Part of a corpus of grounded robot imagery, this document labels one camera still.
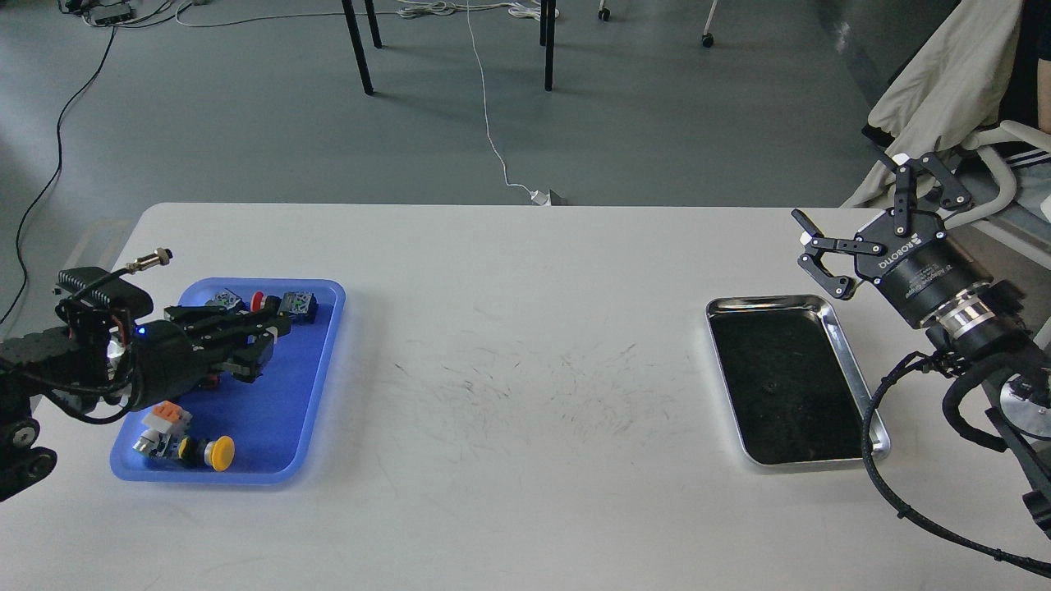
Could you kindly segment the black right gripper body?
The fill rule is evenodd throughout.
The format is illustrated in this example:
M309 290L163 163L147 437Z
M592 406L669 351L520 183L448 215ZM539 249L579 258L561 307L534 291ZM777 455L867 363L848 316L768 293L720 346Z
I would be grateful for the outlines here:
M992 282L991 273L945 231L937 213L912 213L904 236L897 235L901 225L887 210L856 233L883 246L882 254L857 254L856 274L874 283L910 327L928 327L931 314L954 295Z

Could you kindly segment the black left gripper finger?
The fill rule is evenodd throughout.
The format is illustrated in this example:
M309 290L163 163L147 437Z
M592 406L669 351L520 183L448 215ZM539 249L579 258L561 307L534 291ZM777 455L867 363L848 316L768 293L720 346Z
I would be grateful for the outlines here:
M227 309L218 305L169 306L164 318L173 322L191 340L213 341L247 334L257 337L271 332L286 337L291 332L291 319L279 313L279 298L256 298L248 310Z
M253 384L264 367L273 358L277 337L273 332L233 337L203 337L200 355L206 363L207 373L229 373L236 381Z

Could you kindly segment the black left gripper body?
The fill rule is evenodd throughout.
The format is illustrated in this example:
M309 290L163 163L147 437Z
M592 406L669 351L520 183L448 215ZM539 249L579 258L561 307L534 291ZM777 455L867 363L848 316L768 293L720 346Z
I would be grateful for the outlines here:
M209 373L205 353L195 350L183 328L166 319L139 326L133 348L131 411L183 396Z

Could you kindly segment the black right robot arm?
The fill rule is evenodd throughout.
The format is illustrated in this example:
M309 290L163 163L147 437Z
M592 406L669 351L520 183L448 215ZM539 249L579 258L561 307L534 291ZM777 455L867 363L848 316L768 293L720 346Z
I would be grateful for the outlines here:
M879 405L901 378L934 371L950 379L943 417L961 439L995 452L1010 451L1028 480L1024 502L1044 534L1049 531L1049 352L1021 321L1021 289L996 282L949 235L941 212L969 207L972 197L935 152L883 156L894 175L893 201L852 238L830 238L800 209L798 264L830 295L856 295L860 282L874 288L934 351L908 353L862 405L862 461L875 489L897 510L939 538L968 547L1043 577L1046 561L965 538L899 497L874 463L870 427Z

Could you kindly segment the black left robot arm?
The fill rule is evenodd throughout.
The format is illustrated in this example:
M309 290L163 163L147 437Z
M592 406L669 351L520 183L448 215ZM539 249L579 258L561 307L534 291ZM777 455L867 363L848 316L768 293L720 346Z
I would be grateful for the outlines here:
M275 295L247 311L173 306L146 324L129 305L66 298L57 317L61 326L2 344L3 500L47 478L57 466L57 453L38 444L37 399L80 422L112 424L213 387L222 373L251 384L292 329Z

